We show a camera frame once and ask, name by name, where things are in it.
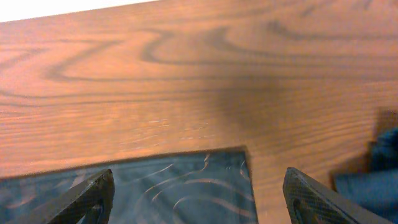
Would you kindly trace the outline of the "black patterned sports jersey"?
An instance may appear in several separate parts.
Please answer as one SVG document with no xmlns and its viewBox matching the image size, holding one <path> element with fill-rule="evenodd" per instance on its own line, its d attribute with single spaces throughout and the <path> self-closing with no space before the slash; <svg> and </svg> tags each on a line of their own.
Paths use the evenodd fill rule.
<svg viewBox="0 0 398 224">
<path fill-rule="evenodd" d="M 153 157 L 109 165 L 115 194 L 111 223 L 256 223 L 243 151 Z M 64 194 L 103 170 L 82 167 L 1 181 L 1 222 Z"/>
</svg>

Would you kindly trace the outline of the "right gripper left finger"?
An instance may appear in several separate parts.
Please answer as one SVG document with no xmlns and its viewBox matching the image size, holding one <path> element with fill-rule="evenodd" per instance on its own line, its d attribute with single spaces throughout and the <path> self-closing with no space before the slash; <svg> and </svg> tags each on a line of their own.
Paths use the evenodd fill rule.
<svg viewBox="0 0 398 224">
<path fill-rule="evenodd" d="M 102 223 L 109 222 L 115 185 L 111 169 L 87 178 L 61 196 L 18 218 L 19 223 Z"/>
</svg>

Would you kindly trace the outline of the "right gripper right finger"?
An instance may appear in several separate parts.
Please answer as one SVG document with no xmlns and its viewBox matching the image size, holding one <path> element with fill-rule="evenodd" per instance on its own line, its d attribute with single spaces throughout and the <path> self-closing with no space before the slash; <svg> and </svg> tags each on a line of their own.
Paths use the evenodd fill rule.
<svg viewBox="0 0 398 224">
<path fill-rule="evenodd" d="M 282 190 L 292 223 L 392 224 L 294 167 L 287 168 Z"/>
</svg>

